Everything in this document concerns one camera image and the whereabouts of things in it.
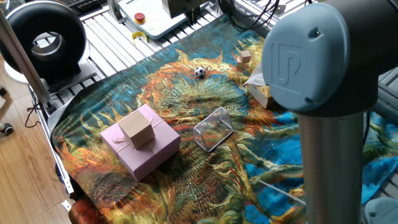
sunflower print fabric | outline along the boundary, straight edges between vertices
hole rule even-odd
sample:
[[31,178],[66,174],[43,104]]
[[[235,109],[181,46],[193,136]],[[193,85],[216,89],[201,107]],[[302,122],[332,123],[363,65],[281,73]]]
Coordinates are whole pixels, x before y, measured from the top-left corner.
[[[221,17],[135,66],[89,86],[69,104],[52,141],[68,173],[110,223],[305,223],[305,207],[261,181],[304,199],[297,117],[264,109],[243,87],[264,38]],[[245,70],[235,67],[250,51]],[[204,79],[195,68],[206,69]],[[180,151],[136,182],[100,132],[148,104],[180,135]],[[207,154],[193,127],[225,108],[234,134]],[[364,149],[368,201],[398,164],[396,127],[373,115]]]

yellow tape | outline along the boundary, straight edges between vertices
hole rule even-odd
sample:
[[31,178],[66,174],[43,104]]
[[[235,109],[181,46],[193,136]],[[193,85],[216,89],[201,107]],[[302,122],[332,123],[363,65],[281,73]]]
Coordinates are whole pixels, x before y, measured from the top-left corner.
[[131,37],[132,37],[132,43],[133,43],[134,45],[136,44],[136,42],[134,41],[134,39],[135,39],[136,37],[139,37],[139,36],[144,37],[144,38],[145,38],[145,43],[148,43],[148,39],[147,39],[147,36],[145,35],[145,33],[139,31],[139,32],[135,32],[135,33],[133,33],[133,34],[131,35]]

white cable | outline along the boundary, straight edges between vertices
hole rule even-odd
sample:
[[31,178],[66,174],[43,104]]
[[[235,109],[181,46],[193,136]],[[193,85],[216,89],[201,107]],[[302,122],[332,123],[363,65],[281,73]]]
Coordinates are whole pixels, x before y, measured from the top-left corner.
[[274,189],[274,190],[276,190],[276,191],[278,191],[278,192],[280,192],[280,193],[282,193],[282,194],[284,194],[284,195],[286,195],[286,196],[288,196],[288,197],[290,197],[290,198],[292,198],[292,199],[294,199],[294,200],[296,200],[296,201],[302,203],[303,205],[305,205],[305,202],[304,202],[303,200],[301,200],[301,199],[299,199],[299,198],[297,198],[297,197],[294,197],[293,195],[288,194],[288,193],[284,192],[283,190],[280,190],[280,189],[278,189],[278,188],[272,186],[271,184],[267,184],[267,183],[265,183],[265,182],[262,181],[262,180],[259,180],[259,182],[262,183],[262,184],[264,184],[265,186],[270,187],[270,188],[272,188],[272,189]]

gray robot arm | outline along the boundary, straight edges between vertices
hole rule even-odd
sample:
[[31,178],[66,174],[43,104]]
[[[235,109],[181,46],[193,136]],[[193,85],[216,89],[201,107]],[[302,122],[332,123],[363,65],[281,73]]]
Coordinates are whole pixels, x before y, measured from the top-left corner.
[[309,224],[361,223],[363,112],[398,66],[398,4],[329,0],[281,19],[266,37],[264,79],[298,114]]

wheel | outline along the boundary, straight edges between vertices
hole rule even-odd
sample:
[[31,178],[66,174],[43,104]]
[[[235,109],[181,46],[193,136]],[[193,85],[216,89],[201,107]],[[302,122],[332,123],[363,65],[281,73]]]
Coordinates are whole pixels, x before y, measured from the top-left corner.
[[6,123],[6,124],[4,124],[4,129],[1,130],[0,132],[10,135],[11,133],[14,132],[14,128],[11,126],[11,124]]

